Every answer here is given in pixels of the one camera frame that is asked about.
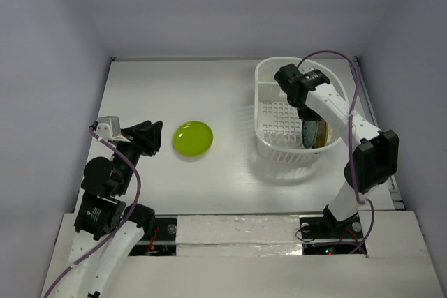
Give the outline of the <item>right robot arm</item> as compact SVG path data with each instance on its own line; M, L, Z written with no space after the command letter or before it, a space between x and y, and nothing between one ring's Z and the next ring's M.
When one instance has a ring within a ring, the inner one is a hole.
M296 65L289 64L282 66L274 78L304 123L325 121L348 147L343 186L325 206L322 219L305 228L308 233L336 237L370 201L369 194L396 173L398 135L363 119L320 70L301 73Z

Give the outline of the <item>yellow brown patterned plate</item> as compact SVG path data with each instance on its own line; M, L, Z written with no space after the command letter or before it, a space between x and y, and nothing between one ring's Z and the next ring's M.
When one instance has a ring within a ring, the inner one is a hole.
M328 141L329 126L323 119L316 122L315 136L312 143L312 149L324 147Z

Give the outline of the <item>lime green plate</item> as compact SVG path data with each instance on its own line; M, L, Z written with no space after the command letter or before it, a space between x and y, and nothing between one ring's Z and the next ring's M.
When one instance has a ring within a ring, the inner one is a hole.
M177 128L173 135L173 147L183 156L197 157L212 146L214 133L202 121L188 121Z

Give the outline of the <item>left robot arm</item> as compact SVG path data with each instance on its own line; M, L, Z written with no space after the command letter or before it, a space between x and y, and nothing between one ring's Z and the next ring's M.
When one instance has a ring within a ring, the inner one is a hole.
M136 166L159 152L162 128L162 121L122 128L116 116L99 117L89 127L112 156L84 167L66 268L44 297L107 297L133 247L153 234L155 211L138 202L142 180Z

